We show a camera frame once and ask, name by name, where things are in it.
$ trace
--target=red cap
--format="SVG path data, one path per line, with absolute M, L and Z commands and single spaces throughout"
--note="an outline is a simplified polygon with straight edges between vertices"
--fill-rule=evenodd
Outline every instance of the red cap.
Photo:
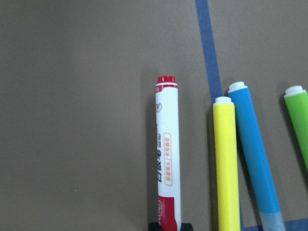
M 160 76 L 157 83 L 177 83 L 174 76 Z

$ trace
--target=blue marker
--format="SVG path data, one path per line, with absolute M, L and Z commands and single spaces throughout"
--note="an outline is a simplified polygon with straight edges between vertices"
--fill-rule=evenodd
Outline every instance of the blue marker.
M 244 82 L 236 82 L 229 86 L 228 94 L 235 105 L 236 125 L 257 200 L 263 230 L 285 231 L 249 88 L 245 86 Z

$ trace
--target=white cap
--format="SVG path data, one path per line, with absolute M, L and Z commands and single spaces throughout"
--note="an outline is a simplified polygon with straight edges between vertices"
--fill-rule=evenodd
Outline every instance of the white cap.
M 228 91 L 228 93 L 233 92 L 233 91 L 236 91 L 236 90 L 241 90 L 241 89 L 244 89 L 244 88 L 247 88 L 247 86 L 245 85 L 244 82 L 235 82 L 235 83 L 232 83 L 232 84 L 229 86 L 229 91 Z
M 305 91 L 306 90 L 304 90 L 302 88 L 302 86 L 299 86 L 299 85 L 293 86 L 293 87 L 290 87 L 287 90 L 285 90 L 285 97 L 292 96 L 292 95 L 297 95 L 297 94 L 303 93 Z
M 217 97 L 214 104 L 233 104 L 231 98 L 226 96 Z

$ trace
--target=marker barrel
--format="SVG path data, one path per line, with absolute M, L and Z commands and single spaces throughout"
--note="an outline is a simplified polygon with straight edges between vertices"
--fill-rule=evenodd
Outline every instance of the marker barrel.
M 236 124 L 264 231 L 285 231 L 273 178 L 249 88 L 243 82 L 229 86 Z
M 213 104 L 219 231 L 240 231 L 240 203 L 234 104 L 218 97 Z
M 180 143 L 178 85 L 161 76 L 156 84 L 158 221 L 162 231 L 180 231 Z
M 285 91 L 284 100 L 308 171 L 308 94 L 301 86 Z

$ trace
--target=logo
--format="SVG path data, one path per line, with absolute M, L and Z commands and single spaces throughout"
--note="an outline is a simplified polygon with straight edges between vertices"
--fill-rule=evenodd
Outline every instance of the logo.
M 160 112 L 162 110 L 162 104 L 161 103 L 157 103 L 156 104 L 156 111 Z

